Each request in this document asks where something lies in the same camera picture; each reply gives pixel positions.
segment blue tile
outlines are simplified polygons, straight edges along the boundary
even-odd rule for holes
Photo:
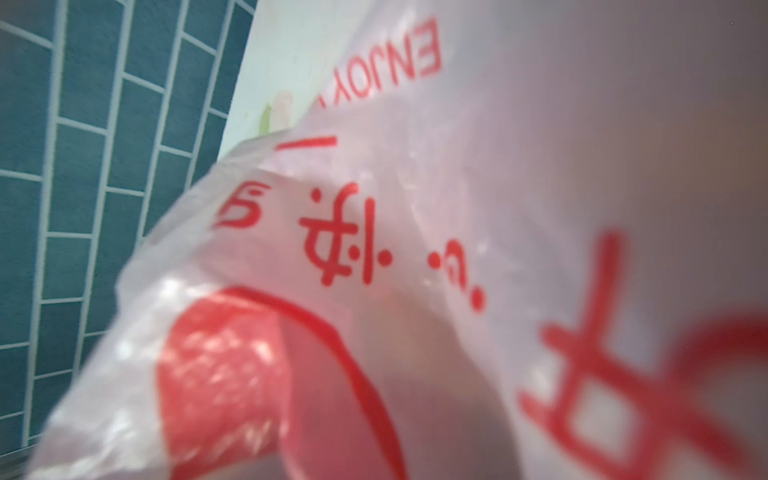
[[[29,339],[39,214],[40,183],[0,177],[0,345]]]
[[[200,142],[200,153],[197,155],[197,163],[194,166],[192,182],[197,182],[208,173],[211,166],[216,163],[221,146],[221,137],[224,134],[224,125],[227,121],[214,114],[208,114],[205,120],[203,140]]]
[[[195,0],[190,2],[184,31],[204,44],[216,48],[219,45],[221,25],[227,0]]]
[[[0,20],[40,35],[53,39],[53,19],[56,13],[56,0],[2,0]]]
[[[181,42],[163,145],[192,151],[213,65],[213,55],[187,41]]]
[[[106,330],[114,315],[114,284],[125,262],[131,258],[136,241],[136,229],[141,213],[142,198],[107,194],[104,219],[96,256],[91,307],[88,311],[87,332]]]
[[[123,81],[109,169],[110,187],[143,191],[147,186],[162,100],[163,96],[156,91]]]
[[[122,17],[123,6],[114,1],[70,0],[61,79],[62,117],[107,126]]]
[[[0,65],[0,168],[39,175],[51,51],[0,31]]]
[[[35,375],[72,368],[78,344],[80,307],[80,302],[41,307]]]
[[[45,247],[43,299],[83,296],[91,241],[85,238],[49,238]]]
[[[104,136],[59,125],[51,186],[51,232],[91,233]]]
[[[0,416],[24,409],[27,389],[27,347],[0,350]]]
[[[23,415],[0,420],[0,455],[22,447],[23,422]]]
[[[210,106],[224,113],[230,111],[232,94],[235,92],[237,74],[240,73],[240,63],[243,61],[245,44],[248,42],[248,32],[253,17],[241,7],[236,7],[232,12],[230,31],[227,34],[227,43],[221,55],[219,76],[216,80],[214,96]]]
[[[83,354],[80,357],[81,366],[85,365],[85,363],[88,361],[88,357],[91,356],[91,352],[93,352],[94,348],[96,348],[96,345],[98,345],[101,337],[102,335],[92,335],[83,338]]]
[[[147,235],[157,221],[168,211],[176,199],[184,193],[187,170],[190,159],[179,155],[161,152],[157,158],[157,171],[154,175],[152,198],[147,211],[147,223],[144,235]]]
[[[29,422],[29,435],[37,435],[42,432],[45,420],[48,419],[51,410],[67,392],[71,381],[71,373],[35,380],[35,387],[32,391],[32,415]]]
[[[134,5],[125,71],[165,86],[181,1],[135,0]]]

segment tile grout line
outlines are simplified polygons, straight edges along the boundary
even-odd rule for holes
[[[166,147],[165,145],[161,145],[158,148],[160,148],[160,151],[164,151],[164,152],[167,152],[169,154],[178,155],[180,157],[192,157],[192,153],[191,152],[183,151],[183,150],[180,150],[178,148]]]
[[[256,10],[252,6],[244,2],[243,0],[235,0],[235,3],[237,3],[238,7],[242,8],[243,10],[250,13],[251,15],[256,14]]]
[[[192,35],[186,33],[185,31],[181,33],[181,38],[183,40],[186,40],[190,42],[192,45],[198,47],[200,50],[205,51],[208,54],[215,55],[216,49],[213,47],[208,46],[204,41],[200,40],[199,38],[193,37]]]
[[[90,233],[48,232],[48,238],[93,238]]]
[[[132,197],[143,197],[144,192],[141,190],[130,190],[128,188],[120,187],[105,187],[104,188],[110,194],[131,195]]]
[[[29,347],[27,352],[27,384],[24,395],[24,422],[22,426],[22,446],[29,445],[29,429],[32,420],[32,390],[35,386],[35,361],[38,355],[38,330],[40,328],[40,310],[43,298],[43,278],[45,274],[45,249],[48,239],[48,214],[51,211],[51,187],[53,184],[53,166],[56,152],[56,129],[58,128],[59,97],[61,79],[64,76],[64,49],[67,33],[67,13],[69,0],[56,3],[54,34],[51,53],[51,86],[48,92],[48,122],[45,130],[45,156],[43,160],[42,182],[40,187],[40,217],[38,218],[38,244],[35,254],[35,280],[32,297],[32,315],[29,323]]]
[[[213,107],[208,107],[208,113],[214,114],[217,117],[222,117],[224,120],[228,119],[229,115]]]
[[[160,117],[157,119],[157,130],[154,133],[154,147],[152,148],[152,157],[149,162],[149,174],[147,175],[147,184],[144,188],[144,201],[141,203],[141,214],[139,215],[139,225],[136,230],[136,242],[134,251],[138,249],[141,238],[144,236],[144,228],[147,226],[147,212],[149,211],[149,200],[152,197],[154,188],[154,175],[157,172],[157,157],[160,155],[160,145],[163,142],[165,133],[165,121],[168,117],[168,108],[170,105],[170,96],[174,91],[174,81],[176,80],[176,68],[179,63],[179,51],[181,50],[181,37],[184,33],[184,23],[187,20],[190,0],[181,0],[179,9],[179,18],[176,22],[176,33],[174,35],[174,46],[170,51],[170,64],[165,79],[165,93],[160,106]]]
[[[42,182],[43,177],[41,175],[26,174],[24,172],[17,172],[13,170],[6,170],[0,168],[0,177],[15,178],[17,180],[28,180],[31,182]]]
[[[106,135],[107,129],[101,127],[95,127],[94,125],[84,124],[81,121],[72,120],[71,118],[59,117],[56,119],[56,123],[67,127],[77,128],[78,130],[90,131],[95,134]]]
[[[41,373],[40,375],[35,375],[35,380],[47,379],[48,377],[64,375],[67,373],[72,373],[72,369],[59,370],[58,372]]]
[[[112,81],[112,98],[109,104],[109,117],[107,119],[107,138],[104,142],[104,153],[101,158],[101,176],[99,177],[98,192],[96,194],[96,211],[94,213],[93,240],[91,240],[91,249],[88,252],[88,268],[85,271],[85,289],[83,292],[83,303],[80,308],[80,323],[78,324],[78,342],[74,349],[74,358],[72,360],[72,378],[77,378],[80,372],[80,360],[83,353],[83,335],[88,324],[88,312],[91,308],[91,292],[93,291],[94,275],[96,271],[96,256],[98,255],[98,244],[101,236],[101,223],[104,219],[104,203],[107,199],[107,182],[109,180],[109,169],[112,162],[112,150],[114,147],[114,133],[118,122],[118,110],[120,109],[120,100],[123,91],[123,70],[125,69],[125,58],[128,53],[128,42],[131,38],[131,24],[134,17],[134,1],[127,0],[123,8],[123,21],[120,31],[120,44],[118,46],[118,57],[115,62],[114,78]]]
[[[192,160],[190,161],[190,165],[187,168],[187,179],[184,181],[184,191],[187,191],[190,189],[190,187],[192,187],[192,177],[194,176],[194,169],[197,166],[197,157],[200,156],[200,146],[203,143],[203,132],[205,132],[205,124],[208,119],[208,111],[211,109],[210,103],[214,98],[214,89],[219,78],[221,57],[224,53],[224,47],[227,45],[227,36],[230,34],[230,25],[232,23],[232,15],[234,13],[234,9],[235,0],[229,0],[227,3],[227,12],[224,14],[224,23],[221,25],[219,45],[216,48],[216,55],[214,56],[214,66],[211,68],[210,78],[208,79],[208,89],[205,92],[203,112],[200,115],[200,123],[197,125],[197,135],[195,136],[194,147],[192,148]]]
[[[32,43],[40,45],[41,47],[47,48],[48,50],[53,49],[52,41],[48,40],[47,38],[43,38],[40,35],[36,35],[31,31],[26,31],[23,28],[19,28],[14,25],[11,25],[8,22],[4,22],[0,20],[0,30],[6,31],[9,34],[15,35],[19,38],[23,38],[26,41],[31,41]]]
[[[29,342],[6,343],[5,345],[0,345],[0,350],[19,349],[23,346],[29,346]]]
[[[68,298],[47,298],[40,300],[41,305],[54,305],[56,303],[75,303],[75,302],[82,302],[83,297],[81,296],[70,296]]]
[[[18,417],[19,415],[24,415],[24,410],[21,410],[20,412],[9,413],[7,415],[0,415],[0,420],[12,419],[13,417]]]
[[[165,88],[162,88],[160,85],[155,85],[149,80],[144,80],[143,78],[139,78],[136,75],[129,74],[128,72],[123,72],[123,79],[128,80],[130,83],[135,83],[136,85],[139,85],[144,88],[149,88],[152,91],[156,91],[159,94],[165,93]]]

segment translucent plastic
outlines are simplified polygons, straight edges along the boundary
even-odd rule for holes
[[[28,477],[768,478],[767,5],[382,2],[125,267]]]

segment plastic bag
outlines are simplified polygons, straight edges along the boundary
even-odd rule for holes
[[[387,1],[125,267],[29,478],[766,478],[766,6]]]

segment teal tile wall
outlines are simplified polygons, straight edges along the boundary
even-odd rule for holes
[[[256,0],[0,0],[0,455],[38,442],[142,238],[216,161]]]

